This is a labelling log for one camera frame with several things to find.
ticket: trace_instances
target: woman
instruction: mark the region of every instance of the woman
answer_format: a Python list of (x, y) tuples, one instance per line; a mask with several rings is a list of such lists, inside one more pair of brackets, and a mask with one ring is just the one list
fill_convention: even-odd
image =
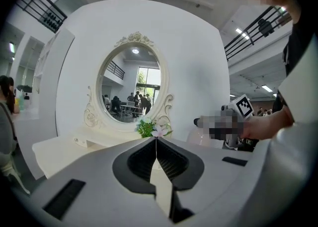
[(17, 114), (17, 113), (20, 113), (20, 108), (19, 108), (19, 105), (16, 105), (15, 104), (15, 95), (13, 93), (13, 90), (14, 90), (14, 80), (13, 78), (9, 77), (9, 88), (10, 88), (10, 91), (12, 92), (12, 94), (10, 94), (9, 98), (10, 98), (10, 102), (11, 102), (11, 105), (13, 104), (13, 113), (14, 114)]
[(14, 128), (10, 116), (13, 112), (9, 97), (11, 93), (9, 78), (0, 76), (0, 166), (5, 166), (9, 162), (10, 154), (16, 147)]

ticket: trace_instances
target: pink flower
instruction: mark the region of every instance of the pink flower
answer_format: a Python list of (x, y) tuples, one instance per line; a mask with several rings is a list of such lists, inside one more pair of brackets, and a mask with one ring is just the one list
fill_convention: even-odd
[(154, 137), (163, 137), (168, 133), (168, 129), (162, 129), (160, 125), (156, 125), (156, 131), (152, 131), (151, 134)]

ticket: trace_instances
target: black rectangular slot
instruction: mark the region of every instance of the black rectangular slot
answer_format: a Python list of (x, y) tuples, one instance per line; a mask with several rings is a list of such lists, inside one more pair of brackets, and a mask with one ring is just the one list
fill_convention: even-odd
[(85, 184), (83, 181), (71, 179), (43, 209), (61, 220)]
[(236, 164), (239, 166), (245, 166), (247, 164), (246, 160), (237, 159), (237, 158), (233, 158), (233, 157), (229, 157), (229, 156), (223, 158), (222, 161), (226, 161), (226, 162)]

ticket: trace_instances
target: chair leg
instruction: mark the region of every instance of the chair leg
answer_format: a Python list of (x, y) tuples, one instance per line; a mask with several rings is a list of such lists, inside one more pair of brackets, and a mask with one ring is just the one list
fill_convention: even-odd
[(11, 158), (11, 162), (12, 162), (13, 169), (15, 170), (16, 174), (17, 174), (19, 177), (21, 177), (21, 173), (20, 173), (20, 172), (18, 171), (18, 169), (16, 168), (15, 162), (14, 162), (14, 160), (13, 160), (13, 157), (10, 156), (10, 158)]
[(22, 189), (23, 189), (28, 195), (31, 194), (30, 191), (27, 190), (27, 189), (24, 187), (24, 185), (23, 185), (23, 183), (22, 183), (20, 177), (17, 175), (17, 173), (15, 172), (14, 169), (11, 169), (10, 172), (9, 172), (9, 174), (11, 174), (13, 177), (15, 177), (15, 179), (18, 181), (18, 183), (20, 184), (20, 186), (22, 187)]

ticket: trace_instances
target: mirror frame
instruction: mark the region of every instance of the mirror frame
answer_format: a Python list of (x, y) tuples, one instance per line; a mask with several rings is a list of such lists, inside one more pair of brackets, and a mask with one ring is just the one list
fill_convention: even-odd
[(137, 122), (123, 123), (114, 119), (106, 110), (106, 108), (103, 107), (104, 104), (102, 103), (102, 96), (100, 94), (103, 76), (111, 60), (124, 49), (136, 46), (145, 47), (146, 49), (153, 52), (160, 68), (160, 92), (156, 103), (147, 114), (147, 117), (151, 118), (152, 120), (157, 120), (159, 124), (170, 124), (168, 110), (172, 106), (171, 101), (173, 100), (173, 95), (168, 93), (169, 73), (166, 60), (163, 57), (163, 54), (147, 36), (143, 36), (140, 32), (136, 32), (119, 40), (98, 67), (95, 80), (96, 83), (92, 87), (88, 87), (90, 90), (90, 94), (88, 94), (89, 102), (84, 111), (84, 123), (88, 127), (98, 130), (111, 130), (112, 133), (114, 130), (124, 133), (136, 133), (135, 128)]

